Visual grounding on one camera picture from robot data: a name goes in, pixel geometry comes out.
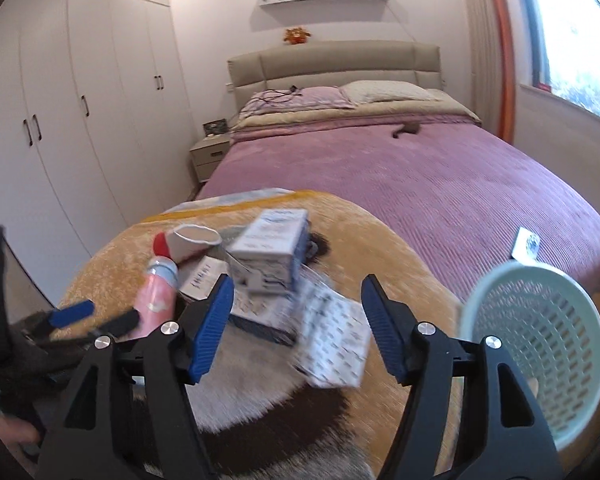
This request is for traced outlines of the person's left hand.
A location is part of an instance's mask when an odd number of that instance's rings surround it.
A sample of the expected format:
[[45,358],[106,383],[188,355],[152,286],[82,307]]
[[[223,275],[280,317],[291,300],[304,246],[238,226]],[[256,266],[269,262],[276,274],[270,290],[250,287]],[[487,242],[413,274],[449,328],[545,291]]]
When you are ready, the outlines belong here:
[[0,439],[4,445],[37,444],[40,434],[30,422],[17,417],[0,416]]

